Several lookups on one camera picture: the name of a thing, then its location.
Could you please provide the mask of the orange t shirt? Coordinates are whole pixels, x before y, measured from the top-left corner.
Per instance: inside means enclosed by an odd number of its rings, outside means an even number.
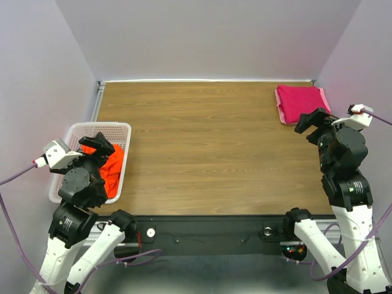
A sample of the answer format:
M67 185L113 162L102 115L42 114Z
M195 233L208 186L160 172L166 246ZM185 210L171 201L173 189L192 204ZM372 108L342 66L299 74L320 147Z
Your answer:
M118 192L121 170L124 159L124 151L122 148L113 144L114 153L109 156L107 162L100 167L100 175L105 181L105 191L108 199L115 198Z

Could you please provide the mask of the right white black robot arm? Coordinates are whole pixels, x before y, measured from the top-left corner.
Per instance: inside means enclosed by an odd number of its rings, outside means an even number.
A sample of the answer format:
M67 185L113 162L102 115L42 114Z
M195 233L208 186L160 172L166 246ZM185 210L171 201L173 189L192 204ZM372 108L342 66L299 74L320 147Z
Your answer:
M381 219L373 222L373 198L360 165L368 155L361 131L375 118L372 108L363 104L349 106L349 117L338 118L322 108L301 114L295 132L315 130L306 138L318 147L322 187L340 229L344 253L340 254L306 209L293 208L285 214L282 232L289 239L298 238L313 255L312 266L319 265L329 293L391 293L375 235L391 213L387 208Z

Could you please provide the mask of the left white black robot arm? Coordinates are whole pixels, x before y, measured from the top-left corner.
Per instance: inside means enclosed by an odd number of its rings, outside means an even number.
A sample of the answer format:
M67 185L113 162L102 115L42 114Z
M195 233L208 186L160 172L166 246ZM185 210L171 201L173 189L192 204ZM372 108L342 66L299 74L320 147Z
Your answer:
M98 220L93 208L100 207L108 199L100 168L115 152L101 132L93 137L82 137L78 142L94 151L91 154L73 151L64 141L55 139L34 161L37 167L47 165L50 172L62 175L63 181L58 190L61 202L53 213L47 252L32 293L79 293L88 274L120 242L130 241L136 235L135 218L119 209L111 214L108 224L90 248L76 258Z

